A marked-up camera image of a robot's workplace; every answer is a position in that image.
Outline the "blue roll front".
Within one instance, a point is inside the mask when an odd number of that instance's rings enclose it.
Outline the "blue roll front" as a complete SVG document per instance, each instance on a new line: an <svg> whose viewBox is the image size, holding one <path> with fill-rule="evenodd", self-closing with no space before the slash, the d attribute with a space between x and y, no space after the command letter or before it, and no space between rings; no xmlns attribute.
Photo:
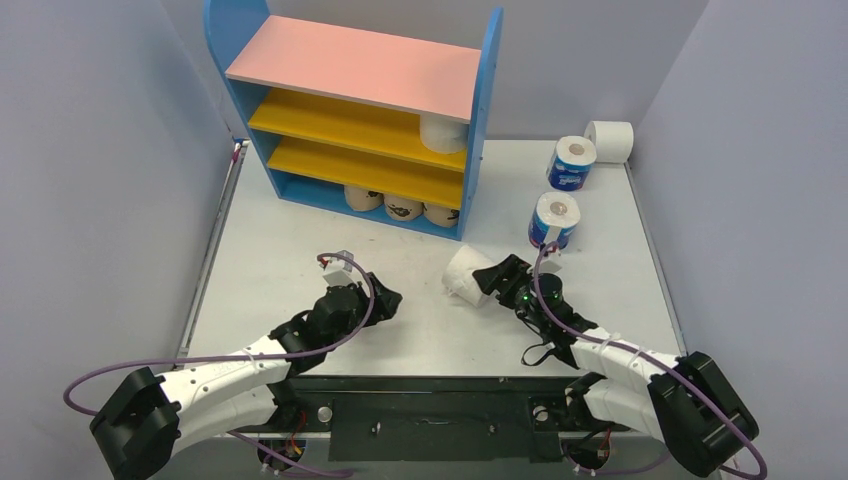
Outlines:
<svg viewBox="0 0 848 480"><path fill-rule="evenodd" d="M581 220L577 200L565 192L546 192L540 195L528 226L530 243L556 245L564 250Z"/></svg>

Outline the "blue roll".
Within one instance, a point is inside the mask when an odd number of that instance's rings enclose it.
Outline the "blue roll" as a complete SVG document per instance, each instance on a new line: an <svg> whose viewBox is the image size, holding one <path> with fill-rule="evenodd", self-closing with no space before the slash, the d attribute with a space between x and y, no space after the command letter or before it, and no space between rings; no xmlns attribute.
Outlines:
<svg viewBox="0 0 848 480"><path fill-rule="evenodd" d="M546 192L540 195L528 226L530 243L556 245L564 250L581 220L577 200L565 192Z"/></svg>
<svg viewBox="0 0 848 480"><path fill-rule="evenodd" d="M581 136L560 138L547 169L549 184L557 190L580 190L597 160L594 143Z"/></svg>

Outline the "brown cartoon roll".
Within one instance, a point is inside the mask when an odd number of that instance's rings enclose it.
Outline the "brown cartoon roll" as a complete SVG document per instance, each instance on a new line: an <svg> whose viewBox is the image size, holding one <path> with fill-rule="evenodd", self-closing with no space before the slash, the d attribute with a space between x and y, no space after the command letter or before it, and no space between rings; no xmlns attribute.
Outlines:
<svg viewBox="0 0 848 480"><path fill-rule="evenodd" d="M383 200L386 214L396 221L407 222L414 220L424 210L424 204L422 202L397 195L384 194Z"/></svg>
<svg viewBox="0 0 848 480"><path fill-rule="evenodd" d="M352 185L344 186L344 197L347 205L356 212L372 211L384 204L381 192Z"/></svg>

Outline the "blue roll back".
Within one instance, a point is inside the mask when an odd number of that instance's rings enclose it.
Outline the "blue roll back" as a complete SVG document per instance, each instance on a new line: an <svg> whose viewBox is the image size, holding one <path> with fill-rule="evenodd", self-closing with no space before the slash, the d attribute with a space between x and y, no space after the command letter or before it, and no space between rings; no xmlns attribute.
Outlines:
<svg viewBox="0 0 848 480"><path fill-rule="evenodd" d="M560 138L547 169L549 184L557 190L580 190L597 160L594 143L581 136Z"/></svg>

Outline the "plain white toilet roll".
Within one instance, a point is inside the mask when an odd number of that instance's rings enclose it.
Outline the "plain white toilet roll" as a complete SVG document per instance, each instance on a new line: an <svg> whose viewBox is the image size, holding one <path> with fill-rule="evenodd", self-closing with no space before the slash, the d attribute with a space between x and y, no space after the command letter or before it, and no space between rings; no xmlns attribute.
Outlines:
<svg viewBox="0 0 848 480"><path fill-rule="evenodd" d="M459 153L467 148L469 125L433 115L421 115L419 137L429 150L439 154Z"/></svg>

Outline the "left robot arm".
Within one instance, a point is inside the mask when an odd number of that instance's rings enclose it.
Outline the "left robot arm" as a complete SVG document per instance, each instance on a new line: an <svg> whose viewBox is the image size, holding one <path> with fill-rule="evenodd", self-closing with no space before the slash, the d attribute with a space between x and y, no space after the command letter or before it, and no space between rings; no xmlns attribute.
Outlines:
<svg viewBox="0 0 848 480"><path fill-rule="evenodd" d="M403 300L373 273L363 284L327 288L301 311L225 362L155 374L128 374L96 413L89 429L116 479L148 479L171 457L213 436L248 426L291 427L298 402L282 392L290 378L326 358L331 345L358 326L392 318Z"/></svg>

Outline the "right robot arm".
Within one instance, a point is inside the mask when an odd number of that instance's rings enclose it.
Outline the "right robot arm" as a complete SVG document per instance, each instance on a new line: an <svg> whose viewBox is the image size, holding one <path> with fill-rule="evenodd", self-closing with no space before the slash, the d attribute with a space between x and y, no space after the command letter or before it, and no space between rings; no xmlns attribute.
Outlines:
<svg viewBox="0 0 848 480"><path fill-rule="evenodd" d="M564 413L582 429L618 425L662 442L689 473L706 477L748 448L760 428L707 354L644 349L579 314L563 282L510 255L462 275L464 298L494 297L540 339L547 354L583 371L564 391Z"/></svg>

